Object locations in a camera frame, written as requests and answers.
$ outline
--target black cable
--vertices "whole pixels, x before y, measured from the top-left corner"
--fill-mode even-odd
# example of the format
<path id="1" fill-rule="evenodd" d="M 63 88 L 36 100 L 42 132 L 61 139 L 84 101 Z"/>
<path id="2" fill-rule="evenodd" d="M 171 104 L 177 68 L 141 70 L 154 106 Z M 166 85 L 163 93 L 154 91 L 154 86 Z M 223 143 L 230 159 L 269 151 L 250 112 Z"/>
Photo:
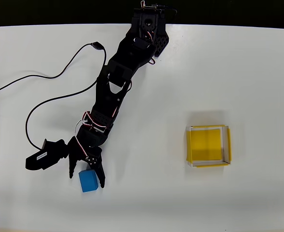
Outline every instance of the black cable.
<path id="1" fill-rule="evenodd" d="M 151 63 L 151 61 L 148 61 L 149 64 L 154 65 L 156 63 L 156 61 L 154 60 L 154 58 L 151 58 L 150 60 L 152 60 L 153 63 Z"/>
<path id="2" fill-rule="evenodd" d="M 88 43 L 88 44 L 84 45 L 83 47 L 85 47 L 85 46 L 87 46 L 87 45 L 91 45 L 91 46 L 93 46 L 93 47 L 94 47 L 95 49 L 97 49 L 97 50 L 104 50 L 104 62 L 103 62 L 103 66 L 102 66 L 102 68 L 103 68 L 104 65 L 105 65 L 105 62 L 106 62 L 106 50 L 105 50 L 105 48 L 104 48 L 102 45 L 100 45 L 100 46 L 102 46 L 102 47 L 100 47 L 100 49 L 98 49 L 98 47 L 95 47 L 95 46 L 97 46 L 97 44 L 95 44 L 95 46 L 94 46 L 93 44 L 94 44 L 94 43 Z M 32 146 L 34 146 L 36 149 L 42 150 L 41 148 L 39 148 L 38 146 L 36 146 L 36 145 L 31 141 L 31 139 L 29 138 L 29 135 L 28 135 L 28 121 L 29 121 L 29 118 L 30 118 L 31 114 L 33 113 L 33 111 L 34 111 L 35 109 L 37 109 L 39 106 L 41 106 L 41 105 L 43 105 L 43 104 L 45 104 L 45 103 L 47 103 L 47 102 L 53 101 L 53 100 L 62 99 L 62 98 L 68 98 L 68 97 L 71 97 L 71 96 L 74 96 L 74 95 L 77 95 L 77 94 L 86 92 L 88 89 L 92 88 L 96 83 L 97 83 L 97 80 L 95 80 L 95 82 L 93 82 L 89 87 L 87 87 L 87 88 L 85 88 L 85 89 L 83 89 L 83 90 L 81 90 L 81 91 L 79 91 L 79 92 L 72 93 L 72 94 L 68 94 L 68 95 L 64 95 L 64 96 L 60 96 L 60 97 L 56 97 L 56 98 L 51 98 L 51 99 L 48 99 L 48 100 L 43 101 L 43 102 L 41 102 L 40 104 L 36 105 L 36 106 L 30 111 L 30 113 L 29 113 L 29 115 L 28 115 L 28 117 L 27 117 L 27 120 L 26 120 L 26 136 L 27 136 L 27 139 L 28 139 L 29 143 L 30 143 Z"/>
<path id="3" fill-rule="evenodd" d="M 31 76 L 36 76 L 36 77 L 41 77 L 41 78 L 46 78 L 46 79 L 54 79 L 54 78 L 59 77 L 59 76 L 61 76 L 61 75 L 64 73 L 64 71 L 67 69 L 67 67 L 72 63 L 72 61 L 73 61 L 73 59 L 76 57 L 76 55 L 77 55 L 84 47 L 86 47 L 86 46 L 88 46 L 88 45 L 91 45 L 91 46 L 92 46 L 92 44 L 93 44 L 93 43 L 87 43 L 87 44 L 85 44 L 84 46 L 82 46 L 82 47 L 75 53 L 75 55 L 72 57 L 72 59 L 70 60 L 70 62 L 69 62 L 69 63 L 65 66 L 65 68 L 62 70 L 62 72 L 60 72 L 57 76 L 49 77 L 49 76 L 42 76 L 42 75 L 31 74 L 31 75 L 27 75 L 27 76 L 24 76 L 24 77 L 21 77 L 21 78 L 19 78 L 19 79 L 17 79 L 17 80 L 12 81 L 11 83 L 9 83 L 9 84 L 7 84 L 7 85 L 1 87 L 0 90 L 6 88 L 6 87 L 8 87 L 8 86 L 10 86 L 11 84 L 14 84 L 14 83 L 17 82 L 17 81 L 20 81 L 20 80 L 22 80 L 22 79 L 25 79 L 25 78 L 31 77 Z"/>

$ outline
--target wire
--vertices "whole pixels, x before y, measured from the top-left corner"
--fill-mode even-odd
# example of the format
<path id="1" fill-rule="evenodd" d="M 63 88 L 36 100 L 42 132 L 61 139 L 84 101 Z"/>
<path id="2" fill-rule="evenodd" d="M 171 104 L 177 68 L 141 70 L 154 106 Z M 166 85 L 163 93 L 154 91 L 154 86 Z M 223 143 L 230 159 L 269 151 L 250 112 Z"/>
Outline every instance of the wire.
<path id="1" fill-rule="evenodd" d="M 79 145 L 80 148 L 83 150 L 85 156 L 88 157 L 87 153 L 85 152 L 83 146 L 80 144 L 80 142 L 78 141 L 77 136 L 76 136 L 76 128 L 77 128 L 77 125 L 78 125 L 81 121 L 82 121 L 82 119 L 79 120 L 79 121 L 77 122 L 76 126 L 75 126 L 74 136 L 75 136 L 75 138 L 76 138 L 76 141 L 77 141 L 78 145 Z"/>
<path id="2" fill-rule="evenodd" d="M 36 75 L 36 74 L 27 75 L 27 76 L 21 77 L 21 78 L 19 78 L 19 79 L 17 79 L 17 80 L 14 80 L 14 81 L 12 81 L 11 83 L 8 83 L 7 85 L 1 87 L 0 90 L 2 90 L 2 89 L 4 89 L 4 88 L 6 88 L 6 87 L 8 87 L 8 86 L 10 86 L 10 85 L 12 85 L 12 84 L 14 84 L 14 83 L 17 82 L 17 81 L 21 81 L 21 80 L 23 80 L 23 79 L 25 79 L 25 78 L 28 78 L 28 77 L 31 77 L 31 76 L 41 77 L 41 78 L 45 78 L 45 79 L 55 79 L 55 78 L 61 76 L 61 75 L 64 73 L 64 71 L 67 69 L 67 67 L 72 63 L 72 61 L 73 61 L 73 59 L 76 57 L 76 55 L 77 55 L 84 47 L 86 47 L 86 46 L 88 46 L 88 45 L 91 45 L 91 44 L 90 44 L 90 43 L 87 43 L 87 44 L 85 44 L 84 46 L 82 46 L 82 47 L 75 53 L 75 55 L 72 57 L 72 59 L 70 60 L 70 62 L 64 67 L 64 69 L 62 70 L 62 72 L 60 72 L 58 75 L 52 76 L 52 77 L 49 77 L 49 76 L 42 76 L 42 75 Z"/>
<path id="3" fill-rule="evenodd" d="M 151 34 L 150 34 L 149 31 L 147 31 L 147 34 L 149 35 L 149 37 L 150 37 L 150 39 L 151 39 L 151 41 L 152 41 L 152 36 L 151 36 Z"/>
<path id="4" fill-rule="evenodd" d="M 103 48 L 103 50 L 104 50 L 104 62 L 103 62 L 102 68 L 104 67 L 105 62 L 106 62 L 106 50 L 105 50 L 105 48 Z M 26 119 L 26 126 L 25 126 L 25 127 L 26 127 L 26 136 L 27 136 L 27 139 L 28 139 L 29 143 L 30 143 L 32 146 L 34 146 L 36 149 L 41 150 L 38 146 L 36 146 L 36 145 L 31 141 L 31 139 L 30 139 L 30 137 L 29 137 L 29 134 L 28 134 L 28 121 L 29 121 L 29 118 L 30 118 L 31 114 L 34 112 L 34 110 L 36 110 L 38 107 L 40 107 L 41 105 L 43 105 L 43 104 L 45 104 L 45 103 L 47 103 L 47 102 L 51 102 L 51 101 L 53 101 L 53 100 L 58 100 L 58 99 L 62 99 L 62 98 L 68 98 L 68 97 L 75 96 L 75 95 L 77 95 L 77 94 L 86 92 L 87 90 L 91 89 L 96 83 L 97 83 L 97 80 L 95 80 L 89 87 L 87 87 L 87 88 L 85 88 L 85 89 L 83 89 L 83 90 L 81 90 L 81 91 L 79 91 L 79 92 L 72 93 L 72 94 L 68 94 L 68 95 L 64 95 L 64 96 L 60 96 L 60 97 L 56 97 L 56 98 L 51 98 L 51 99 L 48 99 L 48 100 L 43 101 L 43 102 L 41 102 L 40 104 L 36 105 L 36 106 L 30 111 L 30 113 L 29 113 L 29 115 L 28 115 L 28 117 L 27 117 L 27 119 Z"/>
<path id="5" fill-rule="evenodd" d="M 156 63 L 156 61 L 154 60 L 154 58 L 151 58 L 150 60 L 152 60 L 152 63 L 151 61 L 149 61 L 148 63 L 151 64 L 151 65 L 154 65 Z"/>
<path id="6" fill-rule="evenodd" d="M 92 121 L 93 124 L 97 125 L 98 127 L 106 127 L 106 126 L 102 126 L 100 124 L 97 124 L 93 121 L 93 119 L 91 118 L 90 114 L 88 113 L 88 111 L 86 111 L 87 116 L 90 118 L 90 120 Z"/>

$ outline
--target blue cube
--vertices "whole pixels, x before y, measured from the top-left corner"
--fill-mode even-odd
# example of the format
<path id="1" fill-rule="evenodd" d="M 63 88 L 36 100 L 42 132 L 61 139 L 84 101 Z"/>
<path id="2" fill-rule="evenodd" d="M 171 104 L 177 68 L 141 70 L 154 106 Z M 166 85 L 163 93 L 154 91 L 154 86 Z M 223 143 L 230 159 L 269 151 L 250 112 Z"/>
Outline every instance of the blue cube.
<path id="1" fill-rule="evenodd" d="M 94 170 L 81 171 L 79 173 L 79 180 L 83 192 L 94 191 L 98 188 L 97 175 Z"/>

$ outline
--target red and white wire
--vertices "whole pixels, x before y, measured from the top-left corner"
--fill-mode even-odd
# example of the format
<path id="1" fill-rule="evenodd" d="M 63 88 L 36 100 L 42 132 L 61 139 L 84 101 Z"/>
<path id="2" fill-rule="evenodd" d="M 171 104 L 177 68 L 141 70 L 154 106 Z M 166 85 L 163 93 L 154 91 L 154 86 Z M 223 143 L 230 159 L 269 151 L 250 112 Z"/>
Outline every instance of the red and white wire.
<path id="1" fill-rule="evenodd" d="M 150 34 L 149 31 L 147 31 L 147 34 L 149 35 L 149 37 L 150 37 L 150 39 L 151 39 L 151 41 L 152 41 L 152 36 L 151 36 L 151 34 Z"/>
<path id="2" fill-rule="evenodd" d="M 76 138 L 76 141 L 77 141 L 78 145 L 79 145 L 80 148 L 82 149 L 83 153 L 85 154 L 86 157 L 88 157 L 87 153 L 85 152 L 83 146 L 80 144 L 80 142 L 79 142 L 79 140 L 77 139 L 77 136 L 76 136 L 76 128 L 77 128 L 77 125 L 78 125 L 81 121 L 82 121 L 82 119 L 79 120 L 79 121 L 77 122 L 76 126 L 75 126 L 74 136 L 75 136 L 75 138 Z"/>
<path id="3" fill-rule="evenodd" d="M 87 114 L 87 116 L 89 117 L 89 119 L 92 121 L 93 124 L 97 125 L 98 127 L 104 127 L 104 128 L 106 128 L 106 126 L 102 126 L 102 125 L 100 125 L 100 124 L 95 123 L 95 122 L 93 121 L 93 119 L 91 118 L 90 114 L 88 113 L 88 111 L 85 111 L 85 113 L 84 113 L 84 115 L 83 115 L 83 118 L 82 118 L 82 121 L 83 121 L 83 124 L 84 124 L 84 125 L 86 125 L 86 126 L 91 126 L 90 124 L 85 124 L 85 123 L 84 123 L 86 114 Z"/>

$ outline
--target yellow square container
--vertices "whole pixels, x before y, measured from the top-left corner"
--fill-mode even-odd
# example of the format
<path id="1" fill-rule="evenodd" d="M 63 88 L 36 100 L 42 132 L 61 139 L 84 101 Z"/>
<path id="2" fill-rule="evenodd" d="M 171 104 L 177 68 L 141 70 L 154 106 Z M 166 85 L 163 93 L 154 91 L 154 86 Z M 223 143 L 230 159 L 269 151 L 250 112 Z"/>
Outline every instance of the yellow square container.
<path id="1" fill-rule="evenodd" d="M 187 162 L 191 167 L 226 166 L 231 163 L 231 138 L 227 125 L 186 128 Z"/>

